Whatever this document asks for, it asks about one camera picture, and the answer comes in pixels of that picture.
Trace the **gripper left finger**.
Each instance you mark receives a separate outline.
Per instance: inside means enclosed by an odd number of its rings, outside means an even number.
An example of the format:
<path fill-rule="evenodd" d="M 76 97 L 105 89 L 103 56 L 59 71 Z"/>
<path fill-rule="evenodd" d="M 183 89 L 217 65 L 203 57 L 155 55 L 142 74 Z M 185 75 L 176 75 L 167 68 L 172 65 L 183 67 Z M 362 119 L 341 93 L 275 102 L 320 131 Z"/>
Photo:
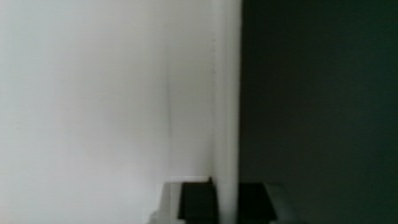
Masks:
<path fill-rule="evenodd" d="M 219 224 L 217 189 L 210 178 L 163 184 L 158 210 L 147 224 Z"/>

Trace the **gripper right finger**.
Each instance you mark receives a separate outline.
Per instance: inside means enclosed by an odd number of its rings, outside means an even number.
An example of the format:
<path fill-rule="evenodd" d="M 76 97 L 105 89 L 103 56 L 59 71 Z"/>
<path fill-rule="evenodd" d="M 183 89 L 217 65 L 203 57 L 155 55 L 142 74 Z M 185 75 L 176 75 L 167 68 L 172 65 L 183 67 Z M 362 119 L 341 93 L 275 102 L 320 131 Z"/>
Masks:
<path fill-rule="evenodd" d="M 297 212 L 284 187 L 242 183 L 238 187 L 238 224 L 293 224 Z"/>

